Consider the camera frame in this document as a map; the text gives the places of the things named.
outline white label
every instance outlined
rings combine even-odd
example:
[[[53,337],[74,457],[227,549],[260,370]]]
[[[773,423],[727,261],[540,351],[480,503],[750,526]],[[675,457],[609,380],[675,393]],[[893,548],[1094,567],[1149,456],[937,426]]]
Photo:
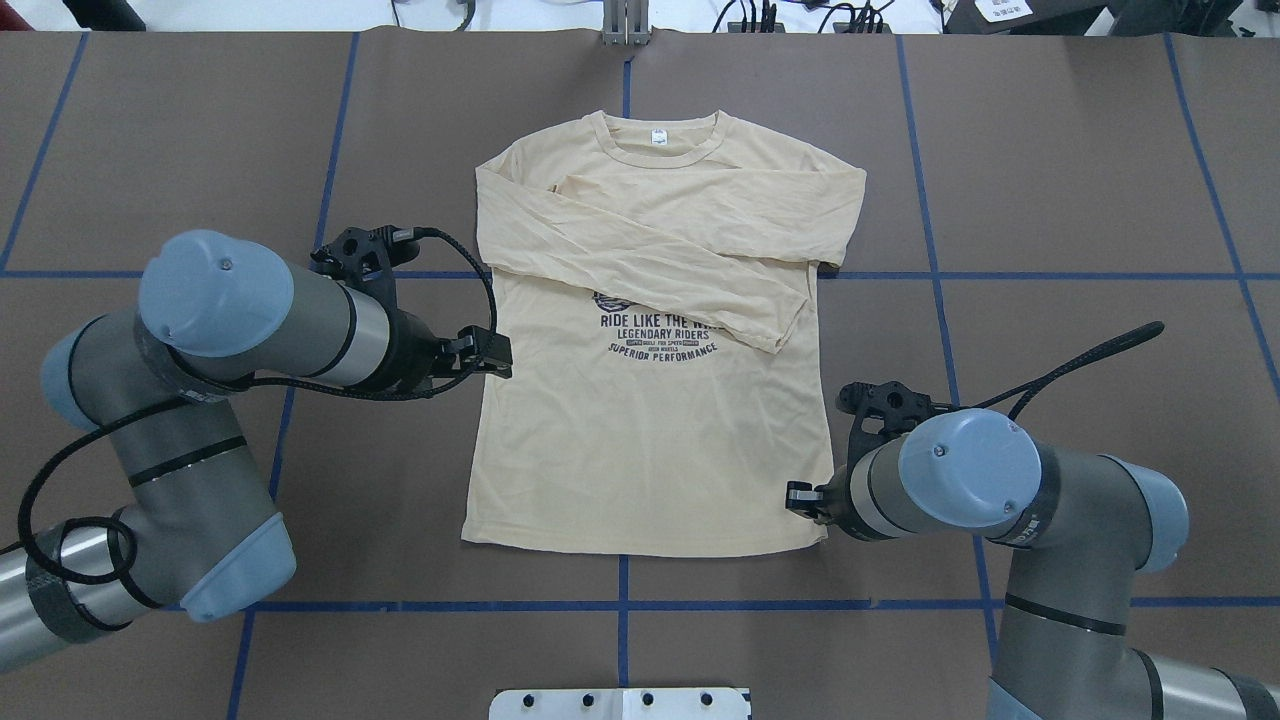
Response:
[[[988,23],[1011,20],[1032,14],[1032,9],[1027,6],[1027,0],[974,0],[974,5],[978,6],[978,12],[982,13],[982,17],[987,18]]]

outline printed graphic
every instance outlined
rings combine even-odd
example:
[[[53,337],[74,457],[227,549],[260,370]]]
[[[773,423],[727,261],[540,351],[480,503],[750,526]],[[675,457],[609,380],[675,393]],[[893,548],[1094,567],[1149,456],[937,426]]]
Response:
[[[635,305],[635,302],[628,302],[621,297],[609,297],[608,295],[600,295],[599,292],[591,295],[591,300],[600,306],[600,310],[605,313],[621,313],[627,307]]]
[[[604,313],[600,331],[609,338],[609,352],[641,363],[687,363],[718,348],[710,328],[671,313],[631,310],[626,300],[596,292],[591,296]]]

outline metal mount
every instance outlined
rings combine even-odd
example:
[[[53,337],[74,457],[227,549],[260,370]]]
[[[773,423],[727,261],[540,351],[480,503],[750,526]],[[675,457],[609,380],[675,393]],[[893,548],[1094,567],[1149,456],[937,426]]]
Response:
[[[648,45],[649,0],[604,0],[604,44]]]
[[[745,688],[502,691],[489,720],[750,720]]]

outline shirt neckline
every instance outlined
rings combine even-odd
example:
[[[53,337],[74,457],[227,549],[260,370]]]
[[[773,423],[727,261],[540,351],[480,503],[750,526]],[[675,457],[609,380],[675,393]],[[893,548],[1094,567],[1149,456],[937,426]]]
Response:
[[[686,168],[707,158],[724,142],[724,135],[733,120],[723,110],[717,110],[705,118],[694,118],[690,120],[634,120],[631,118],[616,118],[604,114],[604,110],[596,110],[588,115],[586,119],[591,123],[591,129],[595,131],[595,140],[599,141],[600,149],[609,158],[636,168],[654,169]],[[631,152],[620,147],[609,133],[611,128],[689,129],[705,128],[708,126],[712,128],[712,135],[682,155],[643,155],[640,152]]]

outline blue joint cap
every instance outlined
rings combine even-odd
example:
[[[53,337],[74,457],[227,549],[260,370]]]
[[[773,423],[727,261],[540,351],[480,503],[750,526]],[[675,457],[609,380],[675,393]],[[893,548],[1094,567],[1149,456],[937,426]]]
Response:
[[[987,720],[1044,720],[1032,712],[1016,697],[1000,687],[996,680],[989,680],[987,691]]]
[[[218,620],[280,589],[297,568],[284,515],[276,512],[205,573],[179,605],[197,623]]]
[[[72,334],[64,337],[45,355],[45,363],[40,366],[40,387],[45,392],[45,401],[68,423],[91,433],[97,429],[97,423],[88,419],[76,402],[76,393],[72,392],[72,354],[76,343],[79,342],[84,331],[101,318],[90,320]]]
[[[1149,468],[1133,465],[1110,455],[1102,457],[1124,468],[1142,492],[1142,498],[1147,501],[1147,514],[1151,518],[1151,552],[1138,571],[1157,573],[1169,568],[1178,560],[1178,551],[1187,544],[1192,529],[1183,492],[1174,480]]]
[[[293,306],[293,274],[256,242],[187,231],[147,263],[138,314],[160,342],[198,357],[252,350]]]
[[[931,418],[906,436],[897,459],[902,488],[938,521],[978,529],[1016,518],[1039,491],[1036,442],[995,410]]]

